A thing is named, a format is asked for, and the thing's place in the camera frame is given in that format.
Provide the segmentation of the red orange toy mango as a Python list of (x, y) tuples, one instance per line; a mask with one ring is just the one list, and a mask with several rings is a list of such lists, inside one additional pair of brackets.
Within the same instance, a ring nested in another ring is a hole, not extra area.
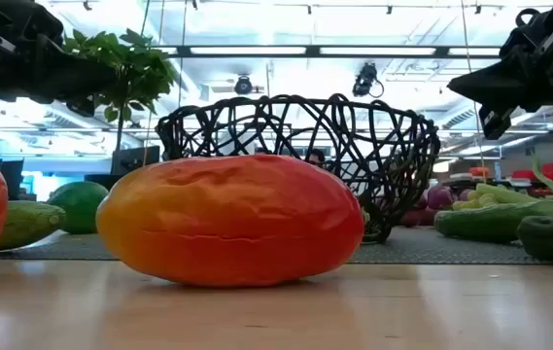
[(116, 182), (96, 213), (132, 269), (201, 287), (263, 287), (348, 261), (363, 210), (335, 175), (287, 156), (189, 157)]

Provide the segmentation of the black overhead rail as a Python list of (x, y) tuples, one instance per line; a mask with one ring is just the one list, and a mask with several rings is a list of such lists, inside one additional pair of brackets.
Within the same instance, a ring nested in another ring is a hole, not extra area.
[(494, 46), (354, 46), (354, 45), (237, 45), (157, 46), (170, 57), (283, 57), (283, 58), (437, 58), (492, 59), (499, 55)]

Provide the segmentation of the light green toy cucumber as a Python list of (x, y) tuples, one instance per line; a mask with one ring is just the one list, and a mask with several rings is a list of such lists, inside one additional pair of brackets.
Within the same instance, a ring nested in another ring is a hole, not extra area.
[(28, 200), (10, 201), (0, 235), (0, 251), (36, 243), (63, 228), (66, 212), (58, 206)]

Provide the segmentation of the small black monitor screen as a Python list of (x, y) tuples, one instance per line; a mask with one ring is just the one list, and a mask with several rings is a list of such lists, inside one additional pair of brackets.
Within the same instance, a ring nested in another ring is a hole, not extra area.
[(125, 175), (142, 166), (160, 162), (159, 146), (124, 149), (114, 151), (112, 155), (113, 175)]

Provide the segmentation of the pale green toy celery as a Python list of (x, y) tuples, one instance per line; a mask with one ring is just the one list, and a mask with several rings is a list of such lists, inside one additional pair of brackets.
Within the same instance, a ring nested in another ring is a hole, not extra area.
[[(553, 192), (553, 178), (549, 177), (544, 171), (544, 166), (538, 157), (533, 158), (532, 172), (536, 179), (548, 190)], [(480, 183), (475, 187), (475, 191), (481, 195), (490, 194), (498, 203), (503, 204), (523, 204), (539, 201), (539, 198), (509, 190), (499, 185), (493, 186), (487, 183)]]

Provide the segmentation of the green toy grape bunch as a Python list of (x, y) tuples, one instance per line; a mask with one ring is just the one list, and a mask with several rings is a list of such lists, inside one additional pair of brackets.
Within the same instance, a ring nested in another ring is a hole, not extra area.
[(496, 204), (498, 204), (498, 202), (492, 194), (467, 189), (460, 192), (458, 200), (452, 204), (452, 209), (461, 211), (488, 207)]

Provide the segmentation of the green leafy potted plant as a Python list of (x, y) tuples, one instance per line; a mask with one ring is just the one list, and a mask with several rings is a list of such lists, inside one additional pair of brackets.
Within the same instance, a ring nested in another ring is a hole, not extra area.
[(155, 102), (174, 86), (177, 72), (168, 54), (152, 46), (153, 39), (131, 29), (122, 35), (101, 31), (87, 37), (75, 29), (64, 38), (66, 53), (104, 63), (117, 77), (95, 92), (95, 109), (104, 108), (108, 123), (118, 124), (115, 150), (121, 149), (122, 131), (131, 122), (133, 111), (156, 112)]

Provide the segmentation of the green round toy fruit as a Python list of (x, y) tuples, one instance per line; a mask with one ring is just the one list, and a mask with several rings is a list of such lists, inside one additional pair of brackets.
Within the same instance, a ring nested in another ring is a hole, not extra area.
[(96, 212), (109, 191), (93, 182), (82, 181), (65, 184), (51, 193), (48, 204), (62, 208), (66, 221), (62, 229), (70, 234), (97, 232)]

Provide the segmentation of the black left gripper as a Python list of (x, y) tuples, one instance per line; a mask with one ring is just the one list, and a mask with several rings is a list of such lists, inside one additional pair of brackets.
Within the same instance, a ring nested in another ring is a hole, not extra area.
[(62, 22), (34, 0), (0, 0), (0, 99), (65, 101), (86, 118), (95, 92), (117, 77), (114, 68), (63, 52)]

